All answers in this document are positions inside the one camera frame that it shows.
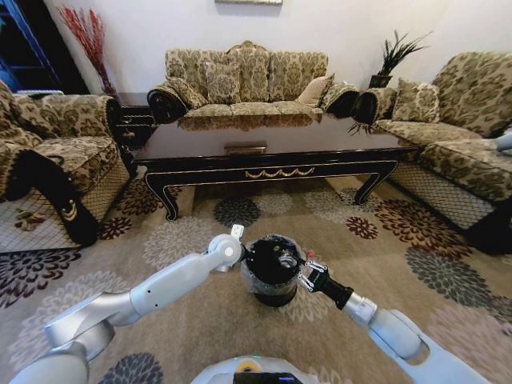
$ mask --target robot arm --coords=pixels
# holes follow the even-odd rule
[[[24,370],[14,384],[68,382],[86,384],[88,362],[114,337],[115,326],[133,324],[142,316],[167,307],[200,286],[212,270],[226,271],[242,259],[243,226],[220,234],[203,254],[189,254],[160,270],[130,291],[96,294],[69,308],[45,326],[52,350]]]
[[[368,298],[359,296],[352,288],[342,286],[330,278],[326,266],[316,262],[307,262],[306,266],[311,268],[312,272],[308,278],[300,274],[299,282],[309,292],[323,292],[334,300],[338,309],[347,313],[360,326],[367,327],[374,343],[395,361],[413,382],[488,383],[470,366],[426,336],[402,312],[379,309]],[[422,356],[423,351],[428,352],[426,357]]]

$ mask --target side table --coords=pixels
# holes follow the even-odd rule
[[[112,135],[121,149],[121,157],[131,175],[136,166],[132,164],[133,152],[140,150],[156,130],[153,115],[144,93],[110,94],[121,105],[121,116]]]

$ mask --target black container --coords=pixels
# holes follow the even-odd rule
[[[304,253],[290,238],[269,234],[248,245],[249,256],[242,264],[247,288],[267,306],[284,306],[297,293],[299,259]]]

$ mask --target red dried branches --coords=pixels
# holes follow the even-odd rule
[[[103,64],[103,46],[105,44],[105,29],[102,18],[89,9],[89,17],[81,8],[77,11],[67,6],[58,6],[58,12],[62,20],[82,45],[87,57],[99,74],[103,82],[103,92],[115,93],[115,88],[110,84]]]

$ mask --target plastic bag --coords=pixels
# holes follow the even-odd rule
[[[300,246],[298,246],[297,243],[293,239],[288,238],[287,236],[282,236],[280,234],[268,234],[267,236],[264,236],[262,238],[259,238],[258,240],[248,243],[246,248],[248,250],[252,250],[253,245],[260,240],[275,240],[275,239],[279,239],[279,240],[282,239],[283,241],[286,241],[288,244],[292,244],[295,247],[298,256],[301,259],[306,260],[306,255],[301,250]],[[252,270],[250,270],[250,268],[247,265],[247,260],[243,260],[241,264],[242,265],[240,268],[240,275],[242,277],[242,283],[243,283],[244,287],[249,292],[251,292],[253,294],[265,294],[268,296],[284,295],[284,294],[288,294],[292,290],[294,290],[297,285],[298,272],[295,274],[295,276],[293,276],[287,282],[284,282],[281,284],[268,284],[268,283],[260,280],[256,276],[256,274],[254,274],[254,272]]]

